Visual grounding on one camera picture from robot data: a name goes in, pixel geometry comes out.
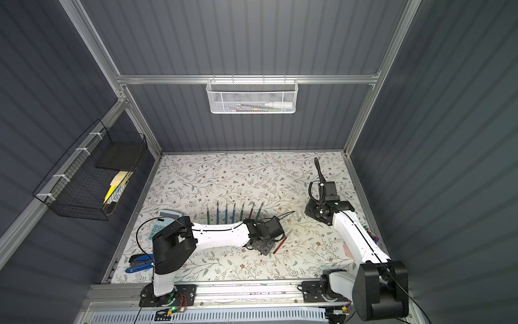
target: floral tablecloth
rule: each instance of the floral tablecloth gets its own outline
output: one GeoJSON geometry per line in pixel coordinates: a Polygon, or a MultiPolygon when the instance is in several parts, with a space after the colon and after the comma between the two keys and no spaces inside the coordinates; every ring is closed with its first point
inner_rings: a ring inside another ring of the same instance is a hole
{"type": "MultiPolygon", "coordinates": [[[[141,253],[135,232],[144,221],[156,217],[160,209],[169,208],[190,216],[193,222],[206,224],[209,206],[210,223],[216,224],[216,202],[220,204],[220,222],[226,203],[229,222],[234,203],[237,220],[243,203],[244,217],[254,202],[253,217],[264,202],[260,219],[294,210],[281,221],[285,232],[291,233],[276,254],[267,256],[240,247],[197,251],[177,271],[176,281],[310,278],[320,276],[323,269],[356,267],[345,255],[338,233],[304,215],[308,184],[318,179],[314,157],[319,158],[326,179],[336,182],[341,198],[351,202],[366,224],[341,152],[163,156],[111,282],[151,281],[152,270],[133,274],[124,271],[130,256],[141,253]]],[[[317,195],[316,186],[313,195],[317,195]]],[[[147,237],[152,225],[150,221],[139,231],[139,242],[148,252],[151,242],[147,237]]]]}

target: black wire basket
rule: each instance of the black wire basket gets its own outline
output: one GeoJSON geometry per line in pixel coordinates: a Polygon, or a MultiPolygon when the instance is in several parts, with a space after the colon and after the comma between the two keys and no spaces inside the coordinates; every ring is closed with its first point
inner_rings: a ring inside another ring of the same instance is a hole
{"type": "Polygon", "coordinates": [[[108,220],[148,147],[136,132],[103,128],[92,135],[70,166],[51,175],[58,161],[33,192],[58,216],[108,220]]]}

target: red pencil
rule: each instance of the red pencil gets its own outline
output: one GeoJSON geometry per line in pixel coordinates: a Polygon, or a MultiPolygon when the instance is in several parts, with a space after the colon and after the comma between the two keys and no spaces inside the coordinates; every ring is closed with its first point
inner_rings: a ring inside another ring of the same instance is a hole
{"type": "Polygon", "coordinates": [[[274,251],[274,254],[277,253],[277,251],[281,248],[281,245],[284,244],[284,242],[286,242],[287,238],[288,238],[288,235],[291,233],[291,230],[288,232],[288,234],[286,234],[286,237],[281,241],[281,244],[279,244],[279,246],[275,249],[274,251]]]}
{"type": "Polygon", "coordinates": [[[250,215],[248,215],[248,218],[252,217],[252,212],[254,211],[255,202],[252,204],[252,209],[250,210],[250,215]]]}

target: gray wall panel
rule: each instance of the gray wall panel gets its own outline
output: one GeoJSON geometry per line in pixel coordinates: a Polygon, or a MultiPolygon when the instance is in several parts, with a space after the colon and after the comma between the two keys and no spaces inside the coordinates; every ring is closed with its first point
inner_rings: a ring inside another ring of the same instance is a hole
{"type": "Polygon", "coordinates": [[[424,1],[352,154],[434,322],[515,318],[517,10],[424,1]]]}
{"type": "Polygon", "coordinates": [[[212,114],[205,86],[129,87],[164,151],[341,149],[367,84],[299,87],[294,114],[212,114]]]}
{"type": "Polygon", "coordinates": [[[83,5],[122,74],[371,74],[405,1],[83,5]]]}
{"type": "MultiPolygon", "coordinates": [[[[0,48],[3,234],[47,171],[117,98],[58,1],[0,1],[0,48]]],[[[126,113],[114,127],[136,131],[126,113]]],[[[2,323],[74,320],[90,285],[101,280],[153,162],[146,152],[107,222],[42,216],[0,271],[2,323]]]]}
{"type": "Polygon", "coordinates": [[[57,1],[0,2],[0,233],[116,100],[57,1]]]}

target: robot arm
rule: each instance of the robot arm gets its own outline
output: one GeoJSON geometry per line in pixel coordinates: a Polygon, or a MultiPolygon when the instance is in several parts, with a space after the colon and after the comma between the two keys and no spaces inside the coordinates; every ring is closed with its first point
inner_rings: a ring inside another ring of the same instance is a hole
{"type": "Polygon", "coordinates": [[[322,295],[327,299],[342,295],[352,301],[363,321],[406,317],[408,275],[405,266],[400,261],[392,261],[375,244],[359,222],[353,206],[340,201],[335,183],[325,180],[318,159],[314,161],[320,178],[319,200],[309,192],[306,215],[333,226],[359,264],[352,273],[324,271],[320,280],[322,295]]]}
{"type": "Polygon", "coordinates": [[[159,297],[173,291],[176,270],[194,251],[220,246],[246,246],[268,255],[278,241],[276,238],[283,239],[284,236],[277,217],[268,221],[245,219],[222,225],[191,223],[188,216],[179,217],[153,236],[153,293],[159,297]]]}

